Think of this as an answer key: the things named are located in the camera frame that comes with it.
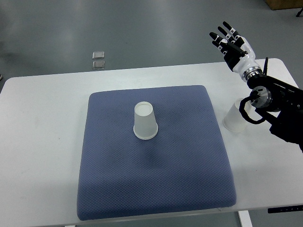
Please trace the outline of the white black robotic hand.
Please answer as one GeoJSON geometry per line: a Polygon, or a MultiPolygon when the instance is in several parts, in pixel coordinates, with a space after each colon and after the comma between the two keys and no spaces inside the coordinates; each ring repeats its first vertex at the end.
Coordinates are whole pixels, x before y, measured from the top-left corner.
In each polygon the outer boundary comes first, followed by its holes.
{"type": "Polygon", "coordinates": [[[221,35],[211,32],[212,44],[221,52],[229,69],[240,75],[244,82],[253,76],[260,76],[262,69],[256,62],[255,53],[247,39],[229,23],[218,27],[221,35]]]}

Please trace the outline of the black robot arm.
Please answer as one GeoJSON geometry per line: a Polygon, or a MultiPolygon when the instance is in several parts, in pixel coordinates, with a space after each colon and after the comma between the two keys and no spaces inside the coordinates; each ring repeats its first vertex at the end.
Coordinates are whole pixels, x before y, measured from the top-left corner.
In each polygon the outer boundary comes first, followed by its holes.
{"type": "Polygon", "coordinates": [[[240,102],[239,112],[252,123],[267,121],[271,124],[269,131],[286,142],[303,148],[303,91],[271,76],[254,76],[247,85],[252,89],[250,95],[240,102]],[[253,120],[244,110],[247,102],[255,107],[261,116],[253,120]]]}

